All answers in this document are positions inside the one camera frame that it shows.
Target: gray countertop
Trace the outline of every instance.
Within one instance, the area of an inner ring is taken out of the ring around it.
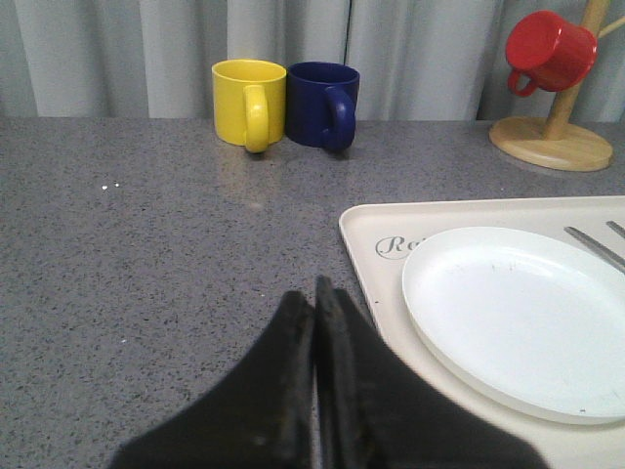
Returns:
[[[365,308],[338,229],[354,205],[625,194],[623,124],[584,125],[615,151],[593,173],[515,160],[489,126],[358,122],[342,157],[253,157],[209,120],[0,120],[0,466],[105,467],[319,274]]]

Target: tray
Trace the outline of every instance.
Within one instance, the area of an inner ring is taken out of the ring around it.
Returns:
[[[423,344],[401,291],[405,258],[435,233],[469,226],[514,228],[585,249],[563,230],[574,226],[623,256],[625,240],[605,225],[608,220],[625,225],[625,196],[359,205],[343,213],[339,226],[381,336],[415,372],[457,404],[532,443],[554,469],[623,469],[625,422],[556,423],[478,393]]]

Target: plate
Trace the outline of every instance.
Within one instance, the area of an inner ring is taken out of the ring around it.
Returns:
[[[563,423],[625,418],[625,276],[529,232],[472,227],[422,241],[402,272],[419,336],[450,371]]]

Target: mug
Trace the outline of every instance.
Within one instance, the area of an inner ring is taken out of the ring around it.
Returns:
[[[284,135],[286,68],[234,59],[214,64],[212,71],[218,137],[251,153],[279,141]]]
[[[564,20],[554,12],[539,11],[515,26],[506,44],[512,67],[508,88],[529,96],[536,88],[562,91],[579,83],[597,57],[597,38],[588,29]],[[518,88],[522,75],[529,82]]]
[[[286,77],[286,136],[308,147],[341,151],[355,134],[360,75],[327,62],[302,62]]]

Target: gray curtain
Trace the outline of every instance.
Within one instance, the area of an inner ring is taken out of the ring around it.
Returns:
[[[506,88],[505,43],[536,10],[584,0],[0,0],[0,113],[208,117],[226,58],[346,63],[359,119],[545,116],[553,93]],[[612,0],[605,23],[625,14]],[[600,40],[572,120],[622,121],[625,27]]]

